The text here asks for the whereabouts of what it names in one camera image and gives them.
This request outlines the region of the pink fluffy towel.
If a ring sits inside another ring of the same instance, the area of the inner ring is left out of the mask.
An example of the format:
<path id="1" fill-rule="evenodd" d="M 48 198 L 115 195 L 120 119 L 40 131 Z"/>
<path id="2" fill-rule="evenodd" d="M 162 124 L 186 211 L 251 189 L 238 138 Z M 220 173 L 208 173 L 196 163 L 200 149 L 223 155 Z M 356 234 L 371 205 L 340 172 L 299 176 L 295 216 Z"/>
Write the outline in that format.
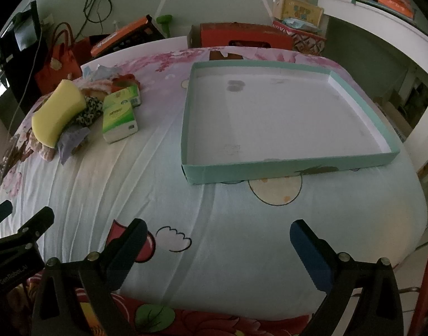
<path id="1" fill-rule="evenodd" d="M 39 140 L 36 139 L 32 129 L 29 130 L 28 145 L 29 148 L 34 151 L 34 153 L 37 153 L 40 158 L 46 162 L 51 162 L 57 153 L 55 148 L 50 148 L 39 142 Z"/>

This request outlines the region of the white desk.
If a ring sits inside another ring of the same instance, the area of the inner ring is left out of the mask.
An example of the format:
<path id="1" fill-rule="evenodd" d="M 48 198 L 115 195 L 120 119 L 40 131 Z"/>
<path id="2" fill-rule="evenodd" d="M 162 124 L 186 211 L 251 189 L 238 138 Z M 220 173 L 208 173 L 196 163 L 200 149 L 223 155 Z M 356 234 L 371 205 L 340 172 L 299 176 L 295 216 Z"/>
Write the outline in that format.
<path id="1" fill-rule="evenodd" d="M 318 0 L 325 15 L 343 20 L 384 40 L 428 74 L 428 35 L 380 8 L 351 0 Z M 416 171 L 428 163 L 428 107 L 405 141 Z"/>

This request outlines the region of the green tissue pack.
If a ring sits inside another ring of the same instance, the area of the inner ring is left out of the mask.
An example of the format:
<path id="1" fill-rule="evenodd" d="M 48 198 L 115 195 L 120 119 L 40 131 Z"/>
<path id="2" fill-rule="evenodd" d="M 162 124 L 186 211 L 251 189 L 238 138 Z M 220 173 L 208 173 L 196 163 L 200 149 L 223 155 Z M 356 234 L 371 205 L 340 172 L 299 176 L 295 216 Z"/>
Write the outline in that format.
<path id="1" fill-rule="evenodd" d="M 108 95 L 102 107 L 102 136 L 114 143 L 138 132 L 131 99 L 120 92 Z"/>
<path id="2" fill-rule="evenodd" d="M 141 104 L 140 89 L 136 85 L 118 90 L 110 97 L 113 102 L 129 102 L 134 108 Z"/>

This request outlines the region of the black monitor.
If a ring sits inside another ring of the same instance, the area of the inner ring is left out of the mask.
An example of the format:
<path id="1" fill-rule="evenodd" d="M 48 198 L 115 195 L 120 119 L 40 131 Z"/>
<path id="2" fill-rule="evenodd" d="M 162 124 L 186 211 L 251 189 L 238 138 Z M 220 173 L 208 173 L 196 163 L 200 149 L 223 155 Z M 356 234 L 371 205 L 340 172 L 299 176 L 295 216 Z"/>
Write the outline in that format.
<path id="1" fill-rule="evenodd" d="M 0 72 L 23 113 L 40 97 L 35 75 L 45 55 L 36 1 L 18 12 L 0 35 Z"/>

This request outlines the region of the cartoon print bedsheet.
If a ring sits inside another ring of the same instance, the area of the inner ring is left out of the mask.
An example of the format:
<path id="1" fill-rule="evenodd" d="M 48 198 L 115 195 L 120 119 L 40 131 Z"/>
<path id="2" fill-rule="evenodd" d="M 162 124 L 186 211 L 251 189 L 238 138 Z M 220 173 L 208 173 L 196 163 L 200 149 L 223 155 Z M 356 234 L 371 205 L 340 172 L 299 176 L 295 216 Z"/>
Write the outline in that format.
<path id="1" fill-rule="evenodd" d="M 119 142 L 94 124 L 88 144 L 61 164 L 32 154 L 9 172 L 0 202 L 13 213 L 0 237 L 49 206 L 39 240 L 45 258 L 83 259 L 105 246 L 114 222 L 147 223 L 151 257 L 131 269 L 121 293 L 148 304 L 259 320 L 308 315 L 323 299 L 289 238 L 299 218 L 336 251 L 397 265 L 424 233 L 427 208 L 405 151 L 387 166 L 238 184 L 189 184 L 181 126 L 191 66 L 208 49 L 131 59 L 140 82 L 139 130 Z"/>

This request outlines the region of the green dumbbell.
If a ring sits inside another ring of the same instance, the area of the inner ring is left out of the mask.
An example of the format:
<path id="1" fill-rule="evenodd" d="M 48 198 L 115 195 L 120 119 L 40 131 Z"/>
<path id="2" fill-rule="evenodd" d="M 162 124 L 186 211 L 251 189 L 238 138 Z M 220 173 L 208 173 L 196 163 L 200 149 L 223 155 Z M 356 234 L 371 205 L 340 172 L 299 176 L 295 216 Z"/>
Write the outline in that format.
<path id="1" fill-rule="evenodd" d="M 157 24 L 160 25 L 167 39 L 171 37 L 170 25 L 172 21 L 173 21 L 172 15 L 160 15 L 156 18 Z"/>

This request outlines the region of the red tape roll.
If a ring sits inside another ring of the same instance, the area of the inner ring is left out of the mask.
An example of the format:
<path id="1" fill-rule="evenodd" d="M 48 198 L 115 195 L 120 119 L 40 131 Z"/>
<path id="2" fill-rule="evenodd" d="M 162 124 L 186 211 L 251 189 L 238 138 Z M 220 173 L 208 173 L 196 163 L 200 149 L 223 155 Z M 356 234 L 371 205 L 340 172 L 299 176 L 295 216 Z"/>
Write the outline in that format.
<path id="1" fill-rule="evenodd" d="M 140 89 L 140 82 L 133 74 L 118 75 L 112 79 L 111 93 L 123 90 L 127 87 L 136 87 Z"/>

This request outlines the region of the orange flat box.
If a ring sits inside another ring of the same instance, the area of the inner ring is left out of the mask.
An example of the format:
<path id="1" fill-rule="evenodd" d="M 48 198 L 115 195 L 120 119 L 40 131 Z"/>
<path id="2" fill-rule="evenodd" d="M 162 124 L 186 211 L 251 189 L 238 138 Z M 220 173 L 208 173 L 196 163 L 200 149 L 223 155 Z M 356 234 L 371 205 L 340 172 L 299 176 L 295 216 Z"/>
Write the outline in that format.
<path id="1" fill-rule="evenodd" d="M 98 42 L 90 51 L 91 56 L 96 59 L 132 46 L 164 39 L 165 36 L 154 24 L 150 15 L 129 23 L 118 29 L 111 35 Z"/>

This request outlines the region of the blue face mask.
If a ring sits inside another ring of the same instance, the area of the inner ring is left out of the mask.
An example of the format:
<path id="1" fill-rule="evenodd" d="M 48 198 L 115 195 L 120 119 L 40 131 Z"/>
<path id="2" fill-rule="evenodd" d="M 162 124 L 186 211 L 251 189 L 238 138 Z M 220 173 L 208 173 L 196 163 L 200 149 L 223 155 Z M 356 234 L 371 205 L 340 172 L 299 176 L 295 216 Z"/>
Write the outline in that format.
<path id="1" fill-rule="evenodd" d="M 85 67 L 83 70 L 83 78 L 90 82 L 96 80 L 108 80 L 111 77 L 120 75 L 120 67 L 105 67 L 98 65 L 94 70 L 90 67 Z"/>

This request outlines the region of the leopard print cloth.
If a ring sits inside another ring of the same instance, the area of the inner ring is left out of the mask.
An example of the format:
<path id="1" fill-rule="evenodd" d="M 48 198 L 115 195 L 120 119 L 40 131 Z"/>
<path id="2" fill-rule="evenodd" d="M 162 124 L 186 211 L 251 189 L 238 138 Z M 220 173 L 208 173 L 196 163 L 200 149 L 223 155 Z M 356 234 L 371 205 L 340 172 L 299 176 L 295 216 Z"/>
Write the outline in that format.
<path id="1" fill-rule="evenodd" d="M 86 108 L 70 120 L 69 126 L 90 127 L 102 115 L 102 101 L 92 96 L 86 96 L 85 100 Z"/>

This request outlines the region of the lavender cloth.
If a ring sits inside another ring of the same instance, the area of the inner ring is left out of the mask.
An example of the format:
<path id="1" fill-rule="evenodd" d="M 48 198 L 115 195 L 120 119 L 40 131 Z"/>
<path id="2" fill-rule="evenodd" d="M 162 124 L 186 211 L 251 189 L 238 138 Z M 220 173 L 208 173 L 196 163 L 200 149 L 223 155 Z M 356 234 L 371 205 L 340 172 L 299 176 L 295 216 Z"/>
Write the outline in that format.
<path id="1" fill-rule="evenodd" d="M 86 142 L 89 134 L 90 129 L 80 125 L 72 125 L 62 132 L 57 143 L 60 163 L 62 165 Z"/>

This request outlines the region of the red cardboard box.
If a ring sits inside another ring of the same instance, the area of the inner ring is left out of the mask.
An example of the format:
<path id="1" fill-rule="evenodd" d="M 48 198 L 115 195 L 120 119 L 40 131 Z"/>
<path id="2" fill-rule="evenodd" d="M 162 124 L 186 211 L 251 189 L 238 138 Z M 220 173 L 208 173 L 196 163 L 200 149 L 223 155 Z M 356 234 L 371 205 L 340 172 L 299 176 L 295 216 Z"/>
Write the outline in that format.
<path id="1" fill-rule="evenodd" d="M 292 50 L 294 40 L 269 25 L 246 23 L 204 23 L 193 25 L 190 32 L 194 48 L 228 46 Z"/>

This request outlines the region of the red patterned box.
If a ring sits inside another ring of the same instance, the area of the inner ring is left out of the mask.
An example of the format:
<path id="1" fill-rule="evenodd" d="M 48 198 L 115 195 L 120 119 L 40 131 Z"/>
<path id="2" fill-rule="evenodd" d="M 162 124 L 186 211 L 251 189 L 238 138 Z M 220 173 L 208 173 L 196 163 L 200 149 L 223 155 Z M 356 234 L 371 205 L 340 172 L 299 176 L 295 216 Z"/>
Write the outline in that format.
<path id="1" fill-rule="evenodd" d="M 288 27 L 278 20 L 274 20 L 272 26 L 292 38 L 293 49 L 297 52 L 321 55 L 325 49 L 326 38 L 320 35 Z"/>

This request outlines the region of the red handbag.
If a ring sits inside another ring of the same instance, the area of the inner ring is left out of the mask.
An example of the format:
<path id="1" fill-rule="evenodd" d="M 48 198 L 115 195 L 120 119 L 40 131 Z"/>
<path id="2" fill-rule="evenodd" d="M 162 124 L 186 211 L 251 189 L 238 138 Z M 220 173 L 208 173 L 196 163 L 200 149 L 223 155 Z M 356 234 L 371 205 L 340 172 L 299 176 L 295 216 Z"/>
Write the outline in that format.
<path id="1" fill-rule="evenodd" d="M 90 39 L 76 41 L 67 22 L 53 31 L 50 55 L 35 79 L 41 95 L 51 93 L 64 79 L 75 80 L 83 75 L 81 66 L 92 58 Z"/>

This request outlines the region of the yellow sponge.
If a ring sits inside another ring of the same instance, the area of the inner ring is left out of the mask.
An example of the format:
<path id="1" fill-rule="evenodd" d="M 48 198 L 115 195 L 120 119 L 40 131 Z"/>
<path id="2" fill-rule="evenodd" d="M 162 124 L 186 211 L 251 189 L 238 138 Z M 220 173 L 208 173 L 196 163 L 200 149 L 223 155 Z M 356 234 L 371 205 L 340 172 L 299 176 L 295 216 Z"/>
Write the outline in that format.
<path id="1" fill-rule="evenodd" d="M 85 108 L 84 94 L 72 81 L 62 80 L 31 119 L 37 141 L 55 148 L 65 126 Z"/>

